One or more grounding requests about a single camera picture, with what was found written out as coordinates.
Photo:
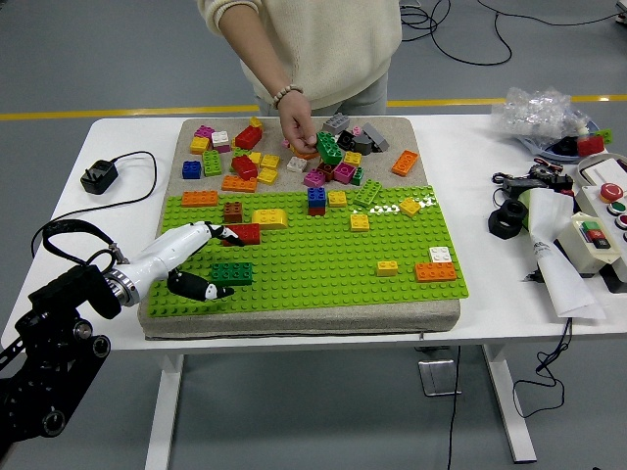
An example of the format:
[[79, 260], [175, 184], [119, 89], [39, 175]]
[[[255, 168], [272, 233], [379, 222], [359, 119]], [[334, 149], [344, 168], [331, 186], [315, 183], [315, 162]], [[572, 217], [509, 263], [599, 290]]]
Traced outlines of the person's right hand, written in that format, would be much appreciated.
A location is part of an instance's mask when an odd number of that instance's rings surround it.
[[292, 90], [283, 96], [277, 105], [284, 137], [300, 154], [316, 152], [316, 130], [312, 109], [308, 99]]

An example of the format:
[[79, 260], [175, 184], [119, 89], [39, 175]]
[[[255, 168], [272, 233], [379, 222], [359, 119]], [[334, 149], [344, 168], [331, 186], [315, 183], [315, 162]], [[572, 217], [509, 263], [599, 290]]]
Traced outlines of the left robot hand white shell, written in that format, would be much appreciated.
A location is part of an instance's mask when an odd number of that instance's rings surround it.
[[145, 299], [155, 282], [166, 280], [212, 239], [245, 246], [245, 242], [232, 229], [198, 221], [169, 229], [137, 255], [119, 264], [118, 271], [126, 281], [126, 305], [133, 306]]

